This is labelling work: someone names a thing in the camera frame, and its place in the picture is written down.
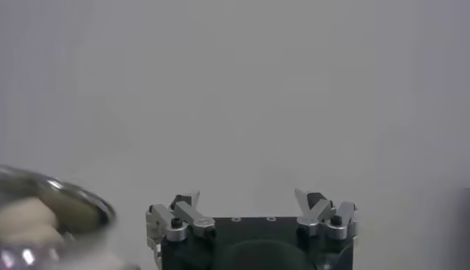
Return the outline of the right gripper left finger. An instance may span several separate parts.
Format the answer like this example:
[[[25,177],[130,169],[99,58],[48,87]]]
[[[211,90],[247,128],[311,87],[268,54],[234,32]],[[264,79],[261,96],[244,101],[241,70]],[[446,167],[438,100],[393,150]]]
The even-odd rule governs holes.
[[[213,238],[215,219],[198,212],[200,192],[177,194],[171,204],[150,205],[145,213],[147,241],[185,241],[189,235]]]

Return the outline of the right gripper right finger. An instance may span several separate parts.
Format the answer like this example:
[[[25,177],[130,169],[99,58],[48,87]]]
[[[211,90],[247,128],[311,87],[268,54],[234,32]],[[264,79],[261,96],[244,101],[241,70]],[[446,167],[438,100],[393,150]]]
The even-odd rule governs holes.
[[[358,236],[357,205],[342,202],[335,206],[319,192],[294,190],[301,215],[297,223],[309,237],[324,236],[332,240],[347,240]]]

